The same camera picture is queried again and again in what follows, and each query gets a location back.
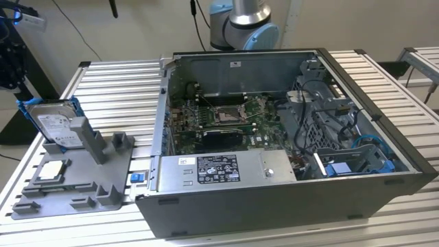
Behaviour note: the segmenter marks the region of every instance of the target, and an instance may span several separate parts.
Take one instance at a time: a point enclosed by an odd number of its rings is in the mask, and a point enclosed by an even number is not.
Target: white wall
[[[377,61],[402,47],[439,46],[437,0],[292,0],[284,48],[364,49]]]
[[[107,0],[55,0],[78,28],[87,44],[105,61],[157,59],[162,53],[201,50],[188,0],[117,0],[118,18],[111,17]],[[97,57],[50,0],[21,0],[46,18],[46,31],[18,32],[58,90],[62,90],[81,61]],[[210,0],[200,0],[208,17]],[[272,21],[284,27],[289,0],[266,1]],[[197,11],[197,23],[205,47],[209,31]]]

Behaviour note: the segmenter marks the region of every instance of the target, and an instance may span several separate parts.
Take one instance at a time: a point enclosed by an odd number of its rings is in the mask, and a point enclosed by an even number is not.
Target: blue latch
[[[143,173],[133,173],[130,174],[129,181],[131,184],[143,182]]]

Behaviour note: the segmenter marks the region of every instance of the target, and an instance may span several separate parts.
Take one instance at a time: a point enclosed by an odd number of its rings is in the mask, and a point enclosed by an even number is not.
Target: sticker
[[[47,132],[69,129],[67,118],[62,115],[38,115],[38,120]]]
[[[238,182],[236,155],[197,157],[197,172],[200,184]]]
[[[75,132],[69,130],[69,120],[62,115],[38,115],[39,123],[57,145],[65,148],[79,147],[82,142]]]
[[[65,148],[78,147],[82,145],[82,142],[75,135],[75,132],[71,130],[63,130],[58,133],[50,133],[50,137],[53,138],[55,144],[61,145]]]
[[[178,165],[194,165],[194,157],[178,158]]]
[[[240,67],[240,61],[230,62],[230,68],[237,68],[237,67]]]

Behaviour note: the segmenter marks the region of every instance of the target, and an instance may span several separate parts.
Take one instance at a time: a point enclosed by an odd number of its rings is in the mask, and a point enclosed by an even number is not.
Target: power supply label
[[[197,157],[197,178],[200,184],[238,182],[236,155]]]

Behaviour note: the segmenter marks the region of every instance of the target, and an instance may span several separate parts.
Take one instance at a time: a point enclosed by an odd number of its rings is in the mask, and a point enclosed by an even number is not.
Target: metal workbench
[[[370,60],[354,51],[330,52],[418,152],[439,170],[439,118]],[[79,67],[62,98],[73,93],[93,128],[135,138],[129,171],[149,168],[158,61],[98,62]],[[155,239],[129,200],[117,211],[14,221],[11,205],[42,157],[38,135],[0,194],[0,245],[30,246],[439,246],[439,179],[414,195],[389,201],[369,219],[230,233],[179,240]]]
[[[397,61],[405,61],[430,81],[439,83],[439,47],[404,48]]]

